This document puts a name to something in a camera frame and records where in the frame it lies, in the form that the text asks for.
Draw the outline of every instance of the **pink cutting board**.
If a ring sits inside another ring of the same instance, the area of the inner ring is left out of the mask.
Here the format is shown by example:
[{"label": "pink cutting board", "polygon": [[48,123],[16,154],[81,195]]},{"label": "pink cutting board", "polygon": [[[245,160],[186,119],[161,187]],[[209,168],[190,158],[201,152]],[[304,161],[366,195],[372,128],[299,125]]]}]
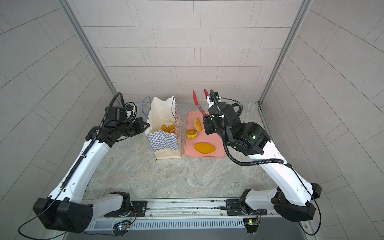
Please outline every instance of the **pink cutting board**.
[{"label": "pink cutting board", "polygon": [[[195,139],[191,140],[185,137],[184,154],[188,157],[224,157],[225,151],[223,147],[223,140],[217,135],[217,133],[212,133],[210,135],[205,134],[203,115],[200,111],[188,113],[186,129],[193,129],[193,119],[196,117],[199,118],[202,130],[201,132],[197,132],[197,137]],[[216,150],[208,154],[203,154],[194,147],[195,144],[200,142],[209,143],[214,146]]]}]

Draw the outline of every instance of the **metal corner post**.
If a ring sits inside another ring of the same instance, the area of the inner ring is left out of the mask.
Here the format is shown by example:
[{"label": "metal corner post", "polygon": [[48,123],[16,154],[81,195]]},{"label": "metal corner post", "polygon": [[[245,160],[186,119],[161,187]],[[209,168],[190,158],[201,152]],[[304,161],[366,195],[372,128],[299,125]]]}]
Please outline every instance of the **metal corner post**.
[{"label": "metal corner post", "polygon": [[284,42],[283,48],[281,49],[281,52],[280,52],[280,55],[277,58],[277,61],[273,67],[271,76],[269,77],[269,80],[265,86],[262,97],[260,98],[260,101],[259,101],[260,106],[265,102],[265,98],[271,89],[273,81],[275,80],[277,73],[279,72],[279,69],[283,63],[283,60],[284,60],[285,56],[287,55],[288,50],[293,43],[293,40],[294,40],[294,38],[295,38],[299,28],[300,28],[301,23],[304,20],[304,17],[305,17],[305,15],[306,15],[306,13],[307,13],[310,5],[311,5],[311,2],[312,2],[312,0],[303,0],[301,2],[299,11],[297,12],[296,18],[293,21],[292,27],[291,27],[291,29],[288,33],[288,36]]},{"label": "metal corner post", "polygon": [[59,3],[59,6],[62,8],[64,14],[66,15],[72,28],[74,29],[76,35],[80,39],[85,50],[87,51],[89,57],[91,58],[91,61],[95,65],[97,71],[100,73],[100,76],[103,78],[104,82],[107,84],[109,90],[115,95],[116,90],[115,90],[114,86],[112,85],[111,80],[109,79],[107,73],[105,72],[105,70],[101,64],[101,61],[99,60],[93,47],[90,44],[88,38],[86,37],[86,35],[83,31],[83,28],[80,26],[79,22],[77,21],[77,19],[73,13],[71,7],[69,6],[67,0],[57,0],[57,2]]}]

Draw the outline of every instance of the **red silicone tong tip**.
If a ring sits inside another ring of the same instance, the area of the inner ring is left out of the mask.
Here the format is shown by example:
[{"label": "red silicone tong tip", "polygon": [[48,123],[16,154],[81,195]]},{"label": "red silicone tong tip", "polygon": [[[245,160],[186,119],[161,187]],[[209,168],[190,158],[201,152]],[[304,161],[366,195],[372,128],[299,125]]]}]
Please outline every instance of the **red silicone tong tip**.
[{"label": "red silicone tong tip", "polygon": [[199,104],[199,102],[197,101],[195,90],[193,90],[193,101],[195,102],[196,106]]}]

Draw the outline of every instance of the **blue checkered paper bag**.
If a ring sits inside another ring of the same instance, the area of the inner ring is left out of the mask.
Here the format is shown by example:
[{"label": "blue checkered paper bag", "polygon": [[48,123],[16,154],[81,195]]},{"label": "blue checkered paper bag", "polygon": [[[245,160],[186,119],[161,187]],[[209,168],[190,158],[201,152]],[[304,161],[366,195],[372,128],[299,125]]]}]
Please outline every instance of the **blue checkered paper bag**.
[{"label": "blue checkered paper bag", "polygon": [[[154,97],[150,107],[147,120],[150,127],[144,133],[156,159],[181,158],[181,120],[175,96],[165,101]],[[172,123],[175,123],[175,133],[161,130],[163,124]]]}]

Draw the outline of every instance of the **gray tiled wall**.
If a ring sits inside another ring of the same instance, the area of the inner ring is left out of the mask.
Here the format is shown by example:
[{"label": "gray tiled wall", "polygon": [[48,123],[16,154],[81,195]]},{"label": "gray tiled wall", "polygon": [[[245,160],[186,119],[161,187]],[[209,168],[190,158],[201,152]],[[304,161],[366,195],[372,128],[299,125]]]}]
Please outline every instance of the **gray tiled wall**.
[{"label": "gray tiled wall", "polygon": [[381,0],[313,0],[262,106],[328,240],[384,237],[383,31]]},{"label": "gray tiled wall", "polygon": [[[0,235],[34,215],[67,173],[112,94],[56,0],[0,1]],[[39,220],[22,228],[51,237]]]},{"label": "gray tiled wall", "polygon": [[258,101],[301,1],[68,0],[117,91]]}]

